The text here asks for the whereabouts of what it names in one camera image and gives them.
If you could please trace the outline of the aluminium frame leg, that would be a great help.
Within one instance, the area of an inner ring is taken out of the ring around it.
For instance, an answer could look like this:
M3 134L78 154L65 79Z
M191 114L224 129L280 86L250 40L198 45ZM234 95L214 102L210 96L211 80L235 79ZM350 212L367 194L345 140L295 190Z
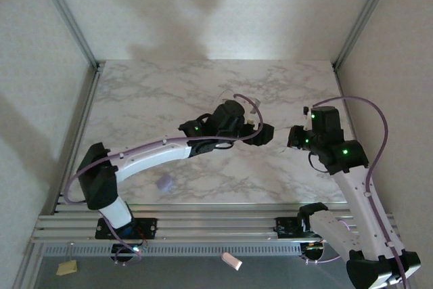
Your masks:
M45 254L46 245L43 243L29 243L24 251L18 274L12 289L34 289Z

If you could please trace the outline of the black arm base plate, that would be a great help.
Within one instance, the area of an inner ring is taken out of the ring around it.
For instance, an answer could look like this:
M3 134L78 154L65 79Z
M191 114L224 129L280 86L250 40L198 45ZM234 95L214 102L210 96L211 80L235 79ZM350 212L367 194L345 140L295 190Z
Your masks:
M156 218L134 218L125 226L118 229L114 228L114 231L122 240L153 240L157 231L157 222L158 220ZM98 219L95 239L115 239L104 218Z
M296 217L277 217L273 231L279 239L305 237L305 232Z

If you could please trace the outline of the aluminium frame post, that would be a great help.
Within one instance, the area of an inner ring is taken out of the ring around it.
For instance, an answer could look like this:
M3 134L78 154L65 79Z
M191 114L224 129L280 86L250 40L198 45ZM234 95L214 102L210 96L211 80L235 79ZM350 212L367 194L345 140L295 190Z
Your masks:
M363 4L355 23L352 25L340 51L338 52L338 55L336 56L336 59L332 63L332 67L336 74L338 74L338 71L349 57L353 47L358 41L379 2L380 0L366 0Z
M84 55L89 66L94 71L97 71L97 69L99 68L99 62L95 58L87 40L85 39L84 34L82 33L80 27L78 26L78 23L75 20L75 17L73 15L69 5L67 4L67 1L66 0L51 0L51 2L54 4L55 8L57 9L58 13L60 14L66 28L69 30L72 38L74 39L78 48L80 49L80 51Z

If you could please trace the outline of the small lavender block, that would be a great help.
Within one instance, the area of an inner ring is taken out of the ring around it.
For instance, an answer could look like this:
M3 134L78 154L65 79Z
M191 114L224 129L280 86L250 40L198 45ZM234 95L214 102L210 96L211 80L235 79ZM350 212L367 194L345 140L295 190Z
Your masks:
M156 187L160 191L167 191L170 189L172 184L173 184L173 177L169 174L165 174L157 180Z

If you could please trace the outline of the yellow paper tag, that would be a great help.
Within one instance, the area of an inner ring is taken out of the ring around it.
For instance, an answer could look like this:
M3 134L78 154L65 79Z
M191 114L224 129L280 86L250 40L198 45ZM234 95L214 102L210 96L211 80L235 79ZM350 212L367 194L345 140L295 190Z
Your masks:
M63 276L78 271L78 264L76 260L66 261L58 265L56 275Z

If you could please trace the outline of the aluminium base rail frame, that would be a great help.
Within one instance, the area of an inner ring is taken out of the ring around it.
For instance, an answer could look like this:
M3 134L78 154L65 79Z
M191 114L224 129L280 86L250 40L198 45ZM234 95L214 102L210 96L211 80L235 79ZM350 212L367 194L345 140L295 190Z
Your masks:
M156 242L272 242L278 217L295 217L299 204L133 204L134 217L156 218ZM41 215L33 243L96 242L99 213L60 199Z

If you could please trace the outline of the aluminium side rail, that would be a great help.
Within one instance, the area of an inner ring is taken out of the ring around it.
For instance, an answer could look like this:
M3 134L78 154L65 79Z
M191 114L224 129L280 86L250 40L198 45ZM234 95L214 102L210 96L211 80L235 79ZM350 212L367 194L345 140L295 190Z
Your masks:
M56 212L59 199L63 196L63 190L76 171L76 168L74 167L76 157L82 143L99 80L104 71L104 66L104 62L98 62L97 68L90 69L90 73L85 77L83 88L79 93L77 106L71 121L72 135L67 137L66 142L67 157L64 163L64 170L59 185L55 187L53 203L49 211L50 215Z

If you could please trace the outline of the small white plastic piece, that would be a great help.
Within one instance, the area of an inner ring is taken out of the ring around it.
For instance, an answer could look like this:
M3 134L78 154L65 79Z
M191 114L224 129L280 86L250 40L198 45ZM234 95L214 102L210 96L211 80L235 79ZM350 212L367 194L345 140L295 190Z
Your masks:
M230 267L232 267L236 271L238 271L240 269L240 267L242 266L242 261L228 252L224 252L221 255L221 258L226 264L228 264Z

